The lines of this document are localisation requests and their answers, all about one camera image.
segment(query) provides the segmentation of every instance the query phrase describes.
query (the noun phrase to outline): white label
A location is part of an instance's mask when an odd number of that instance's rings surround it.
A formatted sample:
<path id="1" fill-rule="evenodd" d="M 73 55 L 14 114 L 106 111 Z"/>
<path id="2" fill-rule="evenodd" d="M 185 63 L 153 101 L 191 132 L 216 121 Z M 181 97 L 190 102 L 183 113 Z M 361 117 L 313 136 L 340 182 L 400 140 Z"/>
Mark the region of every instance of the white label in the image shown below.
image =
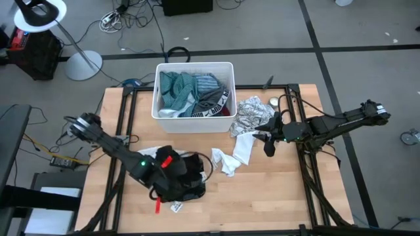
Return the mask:
<path id="1" fill-rule="evenodd" d="M 385 112 L 387 112 L 385 109 L 378 110 L 378 114 L 382 114 L 382 113 L 385 113 Z"/>
<path id="2" fill-rule="evenodd" d="M 201 177 L 202 177 L 201 181 L 204 183 L 204 181 L 207 179 L 207 175 L 205 174 L 204 171 L 200 172 L 200 174 L 201 174 Z"/>
<path id="3" fill-rule="evenodd" d="M 183 206 L 182 202 L 174 201 L 172 203 L 171 210 L 175 213 L 178 213 L 178 211 L 182 208 L 182 206 Z"/>

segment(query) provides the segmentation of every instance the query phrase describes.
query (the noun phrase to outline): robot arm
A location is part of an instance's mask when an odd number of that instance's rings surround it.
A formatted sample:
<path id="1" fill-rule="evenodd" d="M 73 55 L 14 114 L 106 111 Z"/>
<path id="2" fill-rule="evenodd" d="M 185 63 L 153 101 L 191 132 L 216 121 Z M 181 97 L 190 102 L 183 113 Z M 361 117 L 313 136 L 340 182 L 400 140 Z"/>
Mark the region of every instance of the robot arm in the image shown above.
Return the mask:
<path id="1" fill-rule="evenodd" d="M 170 146 L 159 151 L 161 155 L 154 159 L 149 155 L 129 151 L 119 138 L 106 134 L 100 126 L 99 116 L 95 114 L 84 113 L 77 119 L 67 117 L 66 120 L 73 123 L 70 127 L 71 133 L 83 141 L 102 146 L 106 154 L 119 159 L 129 175 L 144 187 L 153 186 L 164 199 L 174 199 L 182 194 L 177 176 L 186 173 L 186 165 L 183 158 L 179 157 Z"/>
<path id="2" fill-rule="evenodd" d="M 271 134 L 254 134 L 254 137 L 265 142 L 264 151 L 269 157 L 274 155 L 274 142 L 299 142 L 304 144 L 307 151 L 317 151 L 328 140 L 356 128 L 387 124 L 390 114 L 381 104 L 368 100 L 361 103 L 358 109 L 335 116 L 311 117 L 303 122 L 283 124 L 281 116 L 281 113 L 276 112 L 267 124 L 255 128 Z"/>

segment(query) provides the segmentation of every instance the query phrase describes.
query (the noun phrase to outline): wooden table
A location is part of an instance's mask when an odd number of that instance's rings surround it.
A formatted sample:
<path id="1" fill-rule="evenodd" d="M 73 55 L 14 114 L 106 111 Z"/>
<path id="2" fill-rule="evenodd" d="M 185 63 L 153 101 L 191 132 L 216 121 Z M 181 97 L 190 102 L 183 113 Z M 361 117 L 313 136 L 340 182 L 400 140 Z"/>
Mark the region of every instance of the wooden table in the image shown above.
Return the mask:
<path id="1" fill-rule="evenodd" d="M 322 108 L 316 85 L 300 85 L 302 98 L 317 108 Z M 108 134 L 115 134 L 121 104 L 122 88 L 107 88 L 100 117 L 102 127 Z M 237 90 L 237 101 L 257 95 L 263 102 L 273 96 L 284 94 L 284 90 Z M 123 130 L 126 130 L 131 98 L 127 99 Z M 176 149 L 199 151 L 209 157 L 211 148 L 219 148 L 231 155 L 235 139 L 230 133 L 218 134 L 167 134 L 152 118 L 152 92 L 139 92 L 136 100 L 133 134 L 140 141 L 131 144 L 137 151 L 154 146 L 172 145 Z M 282 109 L 287 108 L 286 99 L 281 101 Z M 320 115 L 309 106 L 304 107 L 307 117 Z M 288 113 L 283 116 L 290 121 Z M 264 144 L 256 140 L 252 149 L 249 166 L 242 165 L 233 178 L 221 172 L 221 167 L 213 173 L 207 183 L 207 192 L 201 199 L 184 203 L 180 212 L 174 213 L 170 203 L 161 206 L 160 214 L 155 214 L 155 202 L 148 197 L 148 189 L 128 175 L 125 179 L 120 233 L 182 232 L 182 231 L 243 231 L 297 229 L 299 224 L 310 228 L 308 207 L 299 160 L 295 144 L 280 142 L 274 157 L 267 157 Z M 325 151 L 334 153 L 332 148 Z M 98 150 L 92 160 L 102 155 Z M 334 208 L 348 222 L 352 214 L 348 205 L 340 170 L 334 157 L 317 154 L 318 167 L 324 194 Z M 102 203 L 110 158 L 104 156 L 90 166 L 87 173 L 76 229 L 81 229 L 91 219 Z M 318 200 L 314 196 L 318 222 L 322 223 Z M 112 226 L 115 200 L 110 206 L 107 228 Z"/>

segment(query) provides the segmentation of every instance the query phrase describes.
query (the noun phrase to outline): white plastic basket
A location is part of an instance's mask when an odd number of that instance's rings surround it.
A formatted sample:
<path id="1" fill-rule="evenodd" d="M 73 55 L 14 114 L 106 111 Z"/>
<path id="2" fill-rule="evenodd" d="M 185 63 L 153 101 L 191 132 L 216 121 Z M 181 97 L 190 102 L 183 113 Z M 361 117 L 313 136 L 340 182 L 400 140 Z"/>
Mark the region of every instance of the white plastic basket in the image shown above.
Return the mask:
<path id="1" fill-rule="evenodd" d="M 212 73 L 230 94 L 226 107 L 230 116 L 225 117 L 175 117 L 161 118 L 159 110 L 163 107 L 160 93 L 160 72 Z M 214 133 L 228 132 L 236 116 L 236 93 L 234 66 L 230 62 L 196 62 L 159 64 L 156 68 L 155 88 L 153 92 L 152 117 L 167 133 Z"/>

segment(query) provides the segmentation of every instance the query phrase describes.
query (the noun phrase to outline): wheel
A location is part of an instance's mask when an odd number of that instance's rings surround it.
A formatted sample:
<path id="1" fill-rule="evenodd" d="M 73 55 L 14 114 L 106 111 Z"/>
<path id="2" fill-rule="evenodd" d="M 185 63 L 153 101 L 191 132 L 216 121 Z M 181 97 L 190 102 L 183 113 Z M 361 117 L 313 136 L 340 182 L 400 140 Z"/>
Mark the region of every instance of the wheel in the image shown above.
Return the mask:
<path id="1" fill-rule="evenodd" d="M 400 139 L 401 142 L 408 146 L 417 144 L 417 138 L 414 137 L 410 132 L 403 132 L 400 136 Z"/>

